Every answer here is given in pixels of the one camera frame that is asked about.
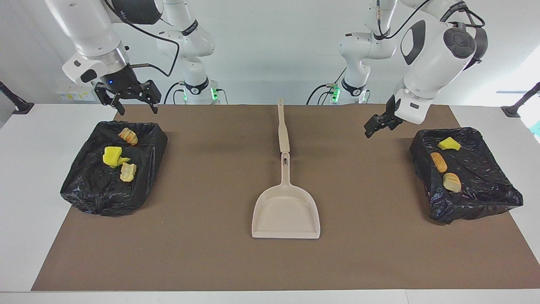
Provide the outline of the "black trash bag bin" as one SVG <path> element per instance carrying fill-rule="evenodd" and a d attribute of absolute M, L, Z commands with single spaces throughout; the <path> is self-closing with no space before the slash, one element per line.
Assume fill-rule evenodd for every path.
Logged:
<path fill-rule="evenodd" d="M 133 130 L 138 144 L 131 146 L 118 133 Z M 167 146 L 167 135 L 154 122 L 99 122 L 80 148 L 60 189 L 60 196 L 78 210 L 102 216 L 124 216 L 139 209 L 150 194 Z M 136 164 L 135 179 L 120 180 L 121 167 L 103 163 L 105 147 L 122 147 L 121 157 Z"/>
<path fill-rule="evenodd" d="M 438 142 L 453 137 L 459 151 L 440 150 Z M 496 162 L 481 133 L 474 128 L 431 129 L 417 132 L 410 145 L 416 174 L 429 200 L 430 219 L 444 224 L 498 215 L 524 204 L 522 194 L 512 185 Z M 445 173 L 455 173 L 461 183 L 458 193 L 443 186 L 443 174 L 434 166 L 430 153 L 439 152 L 448 165 Z"/>

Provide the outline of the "pale angular bread chunk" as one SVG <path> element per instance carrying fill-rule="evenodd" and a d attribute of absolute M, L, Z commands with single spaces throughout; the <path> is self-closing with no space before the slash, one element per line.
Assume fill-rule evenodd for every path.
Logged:
<path fill-rule="evenodd" d="M 450 192 L 458 193 L 462 190 L 462 183 L 459 177 L 455 173 L 445 173 L 443 174 L 443 186 Z"/>

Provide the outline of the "brown table mat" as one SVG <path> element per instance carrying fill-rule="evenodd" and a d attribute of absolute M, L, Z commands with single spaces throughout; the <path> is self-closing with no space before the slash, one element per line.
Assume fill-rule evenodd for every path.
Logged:
<path fill-rule="evenodd" d="M 127 106 L 168 144 L 131 215 L 70 209 L 34 291 L 540 288 L 512 216 L 438 225 L 409 146 L 419 126 L 367 139 L 383 105 L 285 106 L 291 181 L 314 198 L 318 240 L 254 239 L 259 195 L 280 182 L 275 105 Z"/>

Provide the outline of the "brown fried nugget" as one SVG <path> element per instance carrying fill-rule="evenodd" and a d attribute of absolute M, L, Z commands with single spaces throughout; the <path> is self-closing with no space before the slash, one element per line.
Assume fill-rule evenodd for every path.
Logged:
<path fill-rule="evenodd" d="M 430 157 L 434 163 L 435 168 L 439 173 L 445 173 L 448 170 L 448 165 L 443 156 L 439 152 L 430 153 Z"/>

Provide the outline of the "beige plastic dustpan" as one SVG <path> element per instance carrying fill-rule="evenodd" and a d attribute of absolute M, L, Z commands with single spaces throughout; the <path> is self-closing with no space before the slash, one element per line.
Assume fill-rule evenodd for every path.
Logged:
<path fill-rule="evenodd" d="M 313 197 L 291 183 L 291 156 L 281 154 L 281 182 L 264 190 L 254 205 L 251 236 L 256 239 L 318 240 L 321 223 Z"/>

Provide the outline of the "striped orange croissant piece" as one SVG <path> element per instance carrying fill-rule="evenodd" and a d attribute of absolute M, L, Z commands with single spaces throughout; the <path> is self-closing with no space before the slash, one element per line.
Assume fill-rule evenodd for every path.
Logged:
<path fill-rule="evenodd" d="M 137 134 L 129 128 L 124 128 L 122 131 L 120 131 L 120 133 L 118 133 L 118 136 L 131 146 L 135 146 L 138 144 Z"/>

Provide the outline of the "small all-yellow sponge scrap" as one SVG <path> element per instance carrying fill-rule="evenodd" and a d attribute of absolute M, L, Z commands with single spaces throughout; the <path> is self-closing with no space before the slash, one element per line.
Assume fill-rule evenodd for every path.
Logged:
<path fill-rule="evenodd" d="M 461 149 L 461 144 L 457 142 L 453 137 L 447 137 L 444 140 L 438 142 L 437 147 L 440 150 L 455 150 Z"/>

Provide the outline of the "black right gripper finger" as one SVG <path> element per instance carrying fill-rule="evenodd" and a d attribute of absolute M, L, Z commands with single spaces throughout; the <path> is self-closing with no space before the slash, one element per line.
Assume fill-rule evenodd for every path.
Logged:
<path fill-rule="evenodd" d="M 161 92 L 152 80 L 140 84 L 140 100 L 150 106 L 151 111 L 158 113 L 157 105 L 161 102 Z"/>
<path fill-rule="evenodd" d="M 111 106 L 116 109 L 120 116 L 125 115 L 125 108 L 120 100 L 127 95 L 127 89 L 118 90 L 118 92 L 113 93 L 106 88 L 104 83 L 99 81 L 94 86 L 94 92 L 103 106 Z"/>

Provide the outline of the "beige hand brush black bristles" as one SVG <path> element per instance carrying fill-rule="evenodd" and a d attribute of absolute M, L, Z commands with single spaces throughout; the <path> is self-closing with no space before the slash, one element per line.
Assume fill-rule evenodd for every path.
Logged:
<path fill-rule="evenodd" d="M 285 123 L 285 108 L 284 100 L 282 98 L 277 101 L 278 108 L 278 145 L 280 152 L 290 152 L 291 147 L 289 143 L 289 132 Z"/>

